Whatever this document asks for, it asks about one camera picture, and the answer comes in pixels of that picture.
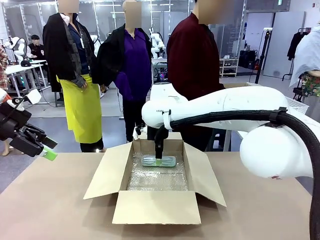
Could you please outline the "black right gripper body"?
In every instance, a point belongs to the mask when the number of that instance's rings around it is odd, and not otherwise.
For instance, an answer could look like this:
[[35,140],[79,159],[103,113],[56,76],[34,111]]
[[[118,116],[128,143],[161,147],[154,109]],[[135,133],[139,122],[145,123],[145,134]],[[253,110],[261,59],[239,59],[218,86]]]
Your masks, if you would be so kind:
[[162,125],[160,128],[147,127],[147,139],[154,141],[156,145],[160,145],[166,138],[166,128]]

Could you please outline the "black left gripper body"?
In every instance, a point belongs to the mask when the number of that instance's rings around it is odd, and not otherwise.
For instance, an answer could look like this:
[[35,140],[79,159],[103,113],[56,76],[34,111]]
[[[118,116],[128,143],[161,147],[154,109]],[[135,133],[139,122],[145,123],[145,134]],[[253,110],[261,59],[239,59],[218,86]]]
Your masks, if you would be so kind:
[[0,139],[11,139],[9,145],[24,154],[35,157],[40,155],[44,146],[45,132],[28,123],[31,113],[24,110],[15,110],[9,115],[9,110],[0,111]]

